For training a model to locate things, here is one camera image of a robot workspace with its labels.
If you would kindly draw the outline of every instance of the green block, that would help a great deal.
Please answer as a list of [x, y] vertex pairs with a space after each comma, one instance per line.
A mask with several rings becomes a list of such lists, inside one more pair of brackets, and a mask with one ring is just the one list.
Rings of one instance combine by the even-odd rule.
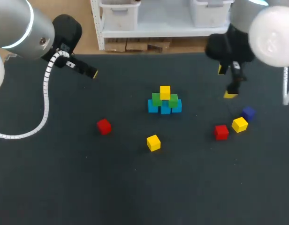
[[152, 93], [152, 101], [153, 101], [153, 106], [162, 106], [162, 100], [160, 100], [159, 93]]
[[170, 108], [178, 107], [178, 95], [171, 95], [171, 99], [168, 101], [168, 106]]

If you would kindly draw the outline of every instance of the red block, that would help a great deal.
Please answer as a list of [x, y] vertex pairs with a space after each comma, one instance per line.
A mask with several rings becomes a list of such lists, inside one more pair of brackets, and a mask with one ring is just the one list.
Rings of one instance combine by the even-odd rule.
[[229, 131], [226, 125], [215, 126], [214, 135], [216, 140], [226, 140], [229, 136]]
[[97, 126], [102, 135], [107, 135], [111, 132], [111, 124], [106, 119], [97, 122]]

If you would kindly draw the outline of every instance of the cable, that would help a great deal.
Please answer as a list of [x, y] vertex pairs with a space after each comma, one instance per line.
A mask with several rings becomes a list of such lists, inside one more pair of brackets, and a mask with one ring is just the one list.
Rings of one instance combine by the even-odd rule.
[[283, 104], [289, 104], [289, 92], [287, 92], [288, 87], [288, 76], [289, 76], [289, 69], [285, 67], [283, 70]]
[[46, 67], [46, 73], [45, 73], [45, 77], [43, 80], [43, 97], [44, 97], [44, 102], [45, 102], [45, 111], [44, 111], [43, 118], [42, 118], [42, 121], [40, 122], [40, 124], [34, 130], [32, 130], [28, 133], [25, 133], [23, 135], [0, 134], [0, 138], [3, 138], [3, 139], [22, 139], [25, 137], [29, 137], [29, 136], [36, 134], [38, 131], [40, 131], [43, 128], [43, 126], [46, 124], [47, 117], [49, 115], [49, 95], [48, 95], [49, 78], [50, 78], [52, 67], [53, 67], [54, 63], [56, 62], [56, 60], [60, 56], [69, 58], [69, 54], [67, 52], [58, 51], [57, 53], [54, 54], [54, 56], [51, 58], [49, 64]]

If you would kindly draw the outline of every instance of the plastic container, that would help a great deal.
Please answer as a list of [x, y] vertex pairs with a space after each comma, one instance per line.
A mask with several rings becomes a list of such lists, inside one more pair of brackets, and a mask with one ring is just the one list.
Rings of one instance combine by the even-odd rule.
[[228, 21], [234, 0], [191, 0], [191, 14], [195, 27], [222, 27]]
[[132, 4], [107, 5], [100, 3], [105, 15], [105, 25], [109, 30], [135, 30], [140, 2]]

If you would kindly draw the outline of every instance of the blue cube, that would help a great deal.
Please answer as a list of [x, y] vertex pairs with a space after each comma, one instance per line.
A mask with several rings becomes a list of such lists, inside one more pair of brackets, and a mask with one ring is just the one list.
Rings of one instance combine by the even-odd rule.
[[178, 99], [178, 107], [172, 108], [172, 113], [181, 113], [182, 112], [182, 102], [181, 99]]
[[247, 121], [247, 122], [250, 122], [253, 118], [254, 118], [254, 116], [255, 116], [255, 110], [253, 109], [253, 108], [251, 108], [251, 107], [245, 107], [244, 109], [243, 109], [243, 112], [242, 112], [242, 114], [241, 114], [241, 116]]
[[153, 106], [152, 99], [149, 99], [148, 101], [148, 109], [149, 113], [158, 113], [158, 106]]
[[161, 114], [171, 114], [171, 108], [168, 106], [168, 101], [162, 101]]

